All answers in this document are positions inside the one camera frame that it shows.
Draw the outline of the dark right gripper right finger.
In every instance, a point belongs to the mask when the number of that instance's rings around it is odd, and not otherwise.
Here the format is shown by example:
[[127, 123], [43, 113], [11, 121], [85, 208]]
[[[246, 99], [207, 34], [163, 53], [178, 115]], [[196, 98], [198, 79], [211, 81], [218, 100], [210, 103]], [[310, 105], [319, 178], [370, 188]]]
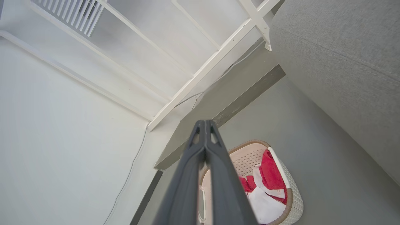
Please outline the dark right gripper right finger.
[[213, 225], [257, 225], [215, 122], [208, 120], [205, 124], [205, 154], [211, 172]]

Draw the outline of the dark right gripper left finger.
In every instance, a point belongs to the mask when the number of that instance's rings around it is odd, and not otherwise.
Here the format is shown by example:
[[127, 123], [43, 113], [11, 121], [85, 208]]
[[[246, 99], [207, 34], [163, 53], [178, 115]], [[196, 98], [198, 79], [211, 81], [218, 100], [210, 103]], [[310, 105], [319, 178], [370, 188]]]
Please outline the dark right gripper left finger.
[[197, 121], [153, 225], [196, 225], [199, 171], [205, 162], [206, 121]]

